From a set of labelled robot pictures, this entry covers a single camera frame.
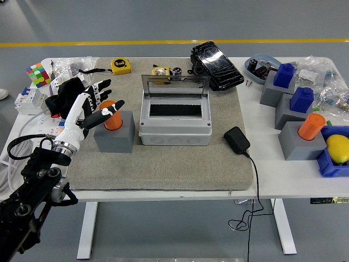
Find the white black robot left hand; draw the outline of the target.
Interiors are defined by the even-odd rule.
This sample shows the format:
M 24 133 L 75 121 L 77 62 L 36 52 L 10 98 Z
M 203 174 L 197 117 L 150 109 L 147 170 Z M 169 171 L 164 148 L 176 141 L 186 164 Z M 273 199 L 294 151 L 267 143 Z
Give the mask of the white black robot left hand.
M 111 93 L 111 90 L 106 89 L 110 84 L 110 79 L 99 81 L 77 96 L 65 119 L 63 131 L 53 141 L 53 151 L 75 154 L 88 131 L 110 119 L 125 104 L 124 100 L 119 100 L 106 108 L 98 109 L 102 100 Z

